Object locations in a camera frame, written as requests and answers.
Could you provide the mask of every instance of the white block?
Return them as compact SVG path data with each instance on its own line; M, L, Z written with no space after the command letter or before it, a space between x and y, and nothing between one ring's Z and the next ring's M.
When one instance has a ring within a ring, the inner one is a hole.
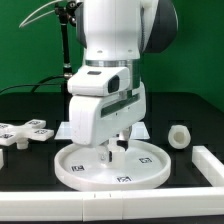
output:
M0 170L4 166L3 150L0 149Z
M0 221L81 221L79 192L0 193Z
M123 192L123 219L224 214L224 188L173 188Z
M194 146L192 162L213 187L224 187L224 166L204 146Z
M122 192L87 192L83 198L83 221L121 220Z

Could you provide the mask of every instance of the white connector piece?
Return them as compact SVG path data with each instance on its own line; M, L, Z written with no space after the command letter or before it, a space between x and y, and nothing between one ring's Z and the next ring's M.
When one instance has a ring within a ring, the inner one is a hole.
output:
M36 119L21 126L0 123L0 145L10 146L16 142L18 149L27 149L28 139L46 141L54 131L43 129L45 126L46 121Z
M168 141L175 149L186 148L191 141L191 135L186 126L173 125L168 134Z

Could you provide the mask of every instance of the white base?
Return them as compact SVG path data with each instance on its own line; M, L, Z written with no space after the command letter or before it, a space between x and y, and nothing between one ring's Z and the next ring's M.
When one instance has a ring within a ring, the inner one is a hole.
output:
M70 140L72 139L70 122L61 122L55 140ZM132 125L130 139L150 139L149 133L144 122L137 122Z
M220 187L109 192L0 192L0 221L93 221L223 215L224 185L221 182L224 183L224 166L203 146L193 148L192 160L212 184Z
M55 157L55 173L67 186L80 191L152 189L170 175L170 157L162 149L130 140L125 163L119 168L102 165L95 149L74 144Z

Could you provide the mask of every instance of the black cable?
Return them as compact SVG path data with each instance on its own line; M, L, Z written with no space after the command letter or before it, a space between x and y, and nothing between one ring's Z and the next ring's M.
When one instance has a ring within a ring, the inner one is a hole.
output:
M50 76L50 77L47 77L45 79L42 79L41 81L39 81L37 84L43 84L45 82L48 82L48 81L51 81L53 79L59 79L59 78L64 78L63 75L57 75L57 76ZM31 89L31 93L34 93L40 86L39 85L36 85L34 86L32 89Z
M0 90L0 94L3 92L9 90L9 89L14 89L14 88L22 88L22 87L31 87L31 86L56 86L56 85L61 85L62 83L46 83L46 84L23 84L23 85L17 85L17 86L9 86L5 89Z

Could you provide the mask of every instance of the white plastic housing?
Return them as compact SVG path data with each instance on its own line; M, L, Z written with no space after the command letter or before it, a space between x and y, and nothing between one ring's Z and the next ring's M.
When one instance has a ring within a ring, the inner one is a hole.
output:
M101 117L102 109L120 101L119 94L106 97L73 96L69 106L72 141L95 147L141 120L146 112L144 85L141 83L139 89L133 92L139 94L137 101L104 117Z
M138 59L140 0L85 0L86 60Z
M119 88L116 92L129 87L130 72L128 68L83 66L69 79L68 91L73 95L108 96L111 94L108 91L108 85L114 77L119 78Z

